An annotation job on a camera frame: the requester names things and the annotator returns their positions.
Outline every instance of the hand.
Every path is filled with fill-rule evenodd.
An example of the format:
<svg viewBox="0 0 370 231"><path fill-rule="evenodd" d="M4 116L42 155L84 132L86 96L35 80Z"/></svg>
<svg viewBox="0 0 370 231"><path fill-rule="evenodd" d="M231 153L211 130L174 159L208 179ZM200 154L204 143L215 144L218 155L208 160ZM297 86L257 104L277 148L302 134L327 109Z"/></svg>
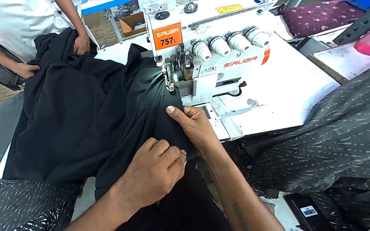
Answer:
<svg viewBox="0 0 370 231"><path fill-rule="evenodd" d="M89 51L89 48L89 37L87 34L80 35L75 39L74 53L77 55L85 54L85 52Z"/></svg>
<svg viewBox="0 0 370 231"><path fill-rule="evenodd" d="M216 136L205 111L199 107L184 106L184 112L180 109L167 107L168 115L181 125L188 139L199 151L198 154L207 161L213 151L224 150Z"/></svg>
<svg viewBox="0 0 370 231"><path fill-rule="evenodd" d="M150 138L110 191L119 198L118 204L123 203L124 209L133 215L168 194L184 175L185 164L184 150L170 146L166 140Z"/></svg>
<svg viewBox="0 0 370 231"><path fill-rule="evenodd" d="M28 78L35 74L34 71L39 70L39 66L28 65L23 62L17 62L14 63L10 70L15 72L17 75L22 76L23 78Z"/></svg>

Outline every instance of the white shirt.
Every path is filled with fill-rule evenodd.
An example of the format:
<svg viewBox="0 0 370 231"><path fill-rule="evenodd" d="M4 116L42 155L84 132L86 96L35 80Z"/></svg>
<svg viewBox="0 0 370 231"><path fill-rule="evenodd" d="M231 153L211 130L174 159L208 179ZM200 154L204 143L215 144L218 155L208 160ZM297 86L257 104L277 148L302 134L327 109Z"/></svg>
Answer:
<svg viewBox="0 0 370 231"><path fill-rule="evenodd" d="M49 0L0 0L0 44L23 62L35 58L36 37L70 25Z"/></svg>

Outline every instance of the warning sticker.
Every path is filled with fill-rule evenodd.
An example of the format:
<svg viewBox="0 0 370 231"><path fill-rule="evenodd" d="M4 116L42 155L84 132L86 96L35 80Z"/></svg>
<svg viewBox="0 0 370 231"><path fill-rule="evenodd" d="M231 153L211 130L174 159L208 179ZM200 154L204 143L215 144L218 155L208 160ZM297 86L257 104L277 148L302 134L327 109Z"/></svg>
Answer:
<svg viewBox="0 0 370 231"><path fill-rule="evenodd" d="M181 23L152 30L155 48L161 50L182 43Z"/></svg>
<svg viewBox="0 0 370 231"><path fill-rule="evenodd" d="M233 12L233 11L236 11L236 10L239 10L239 9L243 9L243 7L239 4L216 8L216 10L218 10L219 13L229 13L229 12Z"/></svg>

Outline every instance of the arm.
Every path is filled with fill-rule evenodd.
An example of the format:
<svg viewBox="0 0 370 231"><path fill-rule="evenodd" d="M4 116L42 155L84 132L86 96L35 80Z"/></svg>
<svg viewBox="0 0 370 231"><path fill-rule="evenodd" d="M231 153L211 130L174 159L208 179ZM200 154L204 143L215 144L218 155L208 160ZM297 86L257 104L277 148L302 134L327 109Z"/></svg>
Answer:
<svg viewBox="0 0 370 231"><path fill-rule="evenodd" d="M74 52L78 55L83 55L85 52L89 52L89 36L72 1L55 0L55 2L69 18L76 31L78 32L78 37L75 39Z"/></svg>
<svg viewBox="0 0 370 231"><path fill-rule="evenodd" d="M33 76L34 71L39 70L39 66L32 66L22 62L15 62L14 60L8 58L1 50L0 64L24 78Z"/></svg>
<svg viewBox="0 0 370 231"><path fill-rule="evenodd" d="M113 231L140 208L168 194L185 171L186 152L166 140L148 139L124 175L65 231Z"/></svg>
<svg viewBox="0 0 370 231"><path fill-rule="evenodd" d="M224 211L234 231L283 231L279 221L264 206L246 182L214 133L202 108L169 106L167 113L185 134L208 165Z"/></svg>

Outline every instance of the orange label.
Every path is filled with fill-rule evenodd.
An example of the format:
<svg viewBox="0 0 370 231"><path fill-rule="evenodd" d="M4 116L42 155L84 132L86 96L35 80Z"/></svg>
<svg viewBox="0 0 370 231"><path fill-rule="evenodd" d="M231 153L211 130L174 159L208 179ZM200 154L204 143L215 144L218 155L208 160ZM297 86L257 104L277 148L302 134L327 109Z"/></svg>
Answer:
<svg viewBox="0 0 370 231"><path fill-rule="evenodd" d="M182 43L181 23L152 30L154 34L155 48L161 50Z"/></svg>

